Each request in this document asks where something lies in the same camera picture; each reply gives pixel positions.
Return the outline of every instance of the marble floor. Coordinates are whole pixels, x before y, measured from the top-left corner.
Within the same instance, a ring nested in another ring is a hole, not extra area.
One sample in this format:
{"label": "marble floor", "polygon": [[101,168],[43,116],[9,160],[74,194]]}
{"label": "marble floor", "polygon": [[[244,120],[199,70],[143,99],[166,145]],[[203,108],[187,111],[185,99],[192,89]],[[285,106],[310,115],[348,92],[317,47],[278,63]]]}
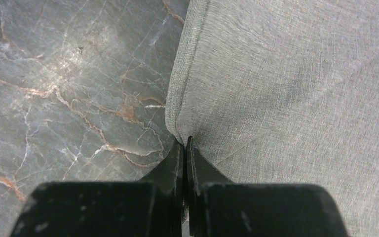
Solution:
{"label": "marble floor", "polygon": [[0,237],[35,186],[136,180],[173,137],[189,0],[0,0]]}

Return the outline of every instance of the fabric cushion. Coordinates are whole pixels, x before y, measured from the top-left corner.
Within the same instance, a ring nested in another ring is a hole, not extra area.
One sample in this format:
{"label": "fabric cushion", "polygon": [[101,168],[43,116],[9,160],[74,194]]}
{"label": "fabric cushion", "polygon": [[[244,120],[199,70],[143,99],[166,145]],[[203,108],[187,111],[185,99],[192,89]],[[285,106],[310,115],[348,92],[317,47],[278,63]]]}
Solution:
{"label": "fabric cushion", "polygon": [[379,236],[379,1],[192,0],[166,124],[235,182],[321,185]]}

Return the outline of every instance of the gray marble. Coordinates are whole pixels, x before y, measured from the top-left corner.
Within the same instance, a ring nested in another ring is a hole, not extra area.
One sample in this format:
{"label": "gray marble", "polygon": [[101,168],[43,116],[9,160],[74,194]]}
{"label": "gray marble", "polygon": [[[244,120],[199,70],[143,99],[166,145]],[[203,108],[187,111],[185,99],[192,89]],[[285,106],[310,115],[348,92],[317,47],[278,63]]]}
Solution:
{"label": "gray marble", "polygon": [[167,154],[188,3],[0,0],[0,237],[42,182],[135,180]]}

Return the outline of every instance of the gray fabric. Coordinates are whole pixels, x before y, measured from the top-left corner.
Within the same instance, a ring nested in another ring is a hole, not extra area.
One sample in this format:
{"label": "gray fabric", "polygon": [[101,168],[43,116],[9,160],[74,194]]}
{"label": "gray fabric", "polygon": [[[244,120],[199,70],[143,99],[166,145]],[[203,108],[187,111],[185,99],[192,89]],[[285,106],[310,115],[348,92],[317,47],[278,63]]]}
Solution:
{"label": "gray fabric", "polygon": [[230,179],[321,185],[379,236],[379,0],[192,0],[166,123]]}

